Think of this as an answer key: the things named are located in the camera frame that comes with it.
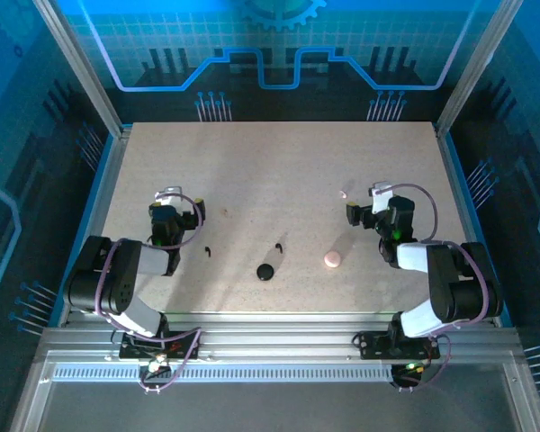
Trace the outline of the grey metal shelf panel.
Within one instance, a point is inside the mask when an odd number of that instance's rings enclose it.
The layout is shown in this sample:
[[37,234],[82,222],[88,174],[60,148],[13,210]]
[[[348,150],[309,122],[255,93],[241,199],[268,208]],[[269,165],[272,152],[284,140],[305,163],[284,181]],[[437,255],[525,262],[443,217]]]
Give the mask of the grey metal shelf panel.
[[540,432],[522,365],[449,365],[432,382],[135,382],[29,379],[0,432]]

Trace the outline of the aluminium frame post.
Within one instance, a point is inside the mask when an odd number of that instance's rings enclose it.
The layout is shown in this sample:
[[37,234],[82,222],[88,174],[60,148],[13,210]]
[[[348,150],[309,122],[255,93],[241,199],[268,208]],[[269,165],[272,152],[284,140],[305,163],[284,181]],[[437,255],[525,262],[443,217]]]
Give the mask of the aluminium frame post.
[[444,139],[464,108],[482,73],[512,24],[524,0],[500,0],[477,46],[436,123],[436,137]]
[[92,63],[73,33],[66,16],[54,0],[32,0],[32,2],[79,83],[85,89],[104,126],[114,138],[119,139],[123,133],[122,121],[113,108]]

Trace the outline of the small LED controller board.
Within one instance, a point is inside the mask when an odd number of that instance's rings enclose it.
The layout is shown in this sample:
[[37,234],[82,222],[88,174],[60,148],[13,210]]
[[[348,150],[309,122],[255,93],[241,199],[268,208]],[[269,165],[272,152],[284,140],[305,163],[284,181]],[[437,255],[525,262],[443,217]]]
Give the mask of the small LED controller board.
[[399,392],[414,392],[422,384],[425,370],[420,363],[392,364],[391,386]]
[[166,354],[156,355],[144,370],[140,371],[141,379],[150,379],[170,370]]

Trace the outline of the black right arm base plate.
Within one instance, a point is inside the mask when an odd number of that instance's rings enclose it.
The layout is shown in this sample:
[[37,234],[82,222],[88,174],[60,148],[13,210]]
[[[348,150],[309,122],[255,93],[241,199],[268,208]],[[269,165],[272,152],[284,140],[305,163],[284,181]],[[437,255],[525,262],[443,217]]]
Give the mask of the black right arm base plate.
[[362,360],[435,360],[439,347],[428,338],[391,336],[388,332],[361,331],[351,340]]

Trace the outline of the aluminium table side rail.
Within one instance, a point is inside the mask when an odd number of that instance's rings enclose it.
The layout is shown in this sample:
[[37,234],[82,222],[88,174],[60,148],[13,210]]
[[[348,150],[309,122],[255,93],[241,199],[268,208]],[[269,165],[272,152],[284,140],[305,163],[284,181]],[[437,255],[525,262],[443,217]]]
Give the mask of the aluminium table side rail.
[[101,235],[104,230],[104,224],[122,166],[123,155],[131,135],[131,129],[131,124],[124,126],[119,138],[110,135],[104,145],[103,154],[95,172],[75,241],[62,276],[58,297],[50,314],[48,324],[50,328],[59,327],[66,322],[68,307],[64,302],[64,287],[82,246],[90,235]]

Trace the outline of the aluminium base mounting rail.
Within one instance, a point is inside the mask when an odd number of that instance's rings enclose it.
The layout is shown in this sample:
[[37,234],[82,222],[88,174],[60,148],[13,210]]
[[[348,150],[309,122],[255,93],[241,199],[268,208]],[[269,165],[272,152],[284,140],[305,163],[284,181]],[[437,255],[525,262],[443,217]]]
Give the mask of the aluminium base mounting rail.
[[[173,331],[201,328],[198,358],[215,363],[356,363],[359,351],[351,339],[359,331],[385,331],[389,313],[170,313]],[[82,312],[70,312],[62,328],[47,328],[39,349],[60,361],[114,362],[121,333]],[[525,355],[518,332],[491,320],[448,334],[451,361],[505,364]]]

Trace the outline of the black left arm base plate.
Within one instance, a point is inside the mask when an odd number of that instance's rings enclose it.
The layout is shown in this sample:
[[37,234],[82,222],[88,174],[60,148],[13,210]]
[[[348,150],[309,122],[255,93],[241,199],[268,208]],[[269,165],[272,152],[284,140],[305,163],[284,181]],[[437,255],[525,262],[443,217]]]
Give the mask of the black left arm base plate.
[[186,337],[179,337],[180,332],[174,332],[176,340],[160,342],[155,340],[145,340],[124,333],[119,343],[118,357],[121,360],[150,360],[158,355],[166,355],[168,360],[183,360],[188,350],[189,358],[195,360],[198,357],[199,341],[191,346],[195,334]]

